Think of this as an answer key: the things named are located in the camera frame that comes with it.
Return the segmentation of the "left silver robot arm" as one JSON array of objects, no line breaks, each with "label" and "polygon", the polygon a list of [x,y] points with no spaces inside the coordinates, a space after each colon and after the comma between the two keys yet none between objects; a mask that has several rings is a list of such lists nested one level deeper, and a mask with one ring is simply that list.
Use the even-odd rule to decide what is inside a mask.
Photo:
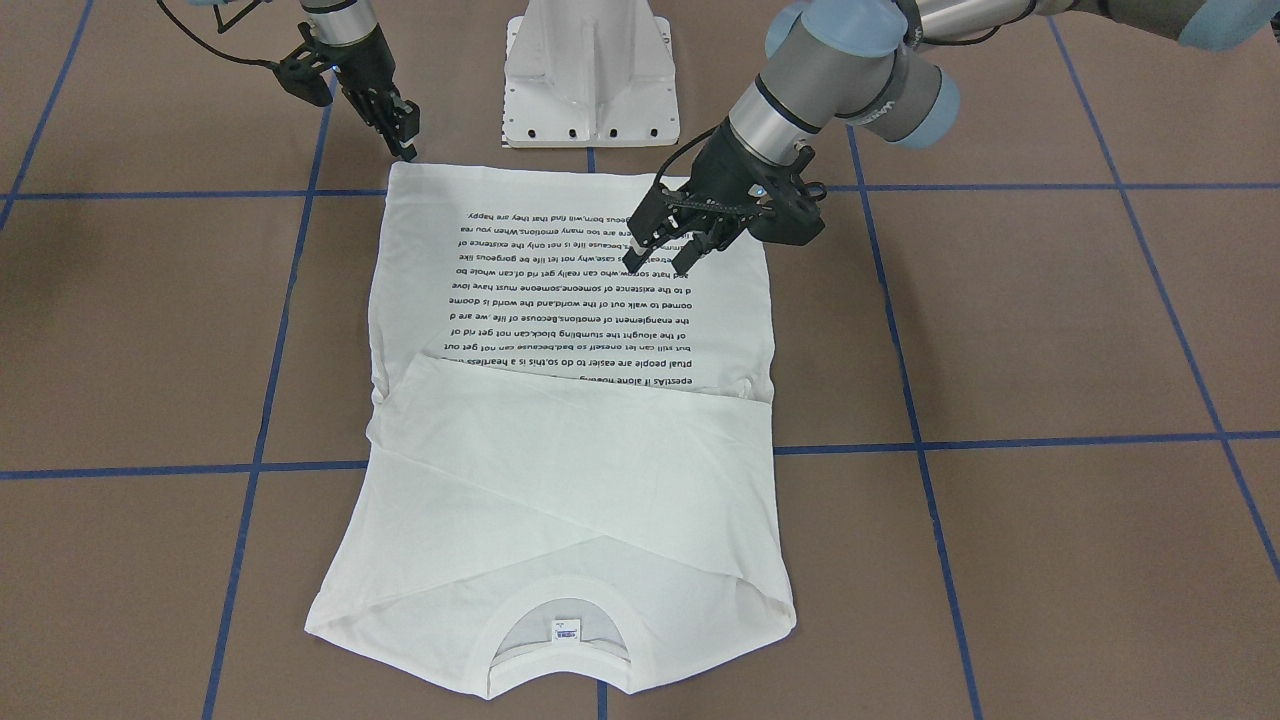
[{"label": "left silver robot arm", "polygon": [[677,190],[654,179],[628,219],[628,272],[684,240],[684,275],[739,236],[805,245],[823,229],[826,188],[803,179],[812,141],[832,120],[919,149],[955,122],[959,91],[922,55],[961,46],[1033,15],[1084,12],[1210,51],[1235,47],[1277,14],[1275,1],[797,1],[765,38],[768,60],[728,117],[696,140]]}]

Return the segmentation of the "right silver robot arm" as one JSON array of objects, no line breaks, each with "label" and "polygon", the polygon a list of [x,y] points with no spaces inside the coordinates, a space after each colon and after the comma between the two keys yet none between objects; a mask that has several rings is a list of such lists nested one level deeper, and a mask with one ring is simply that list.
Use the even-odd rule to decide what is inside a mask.
[{"label": "right silver robot arm", "polygon": [[298,24],[301,45],[279,61],[269,61],[215,49],[183,24],[164,1],[157,3],[165,17],[200,47],[228,61],[271,70],[284,91],[316,108],[333,102],[333,92],[323,78],[324,72],[333,70],[362,122],[381,136],[393,156],[412,161],[417,156],[413,142],[421,111],[417,104],[401,97],[396,87],[396,61],[371,3],[300,5],[307,17]]}]

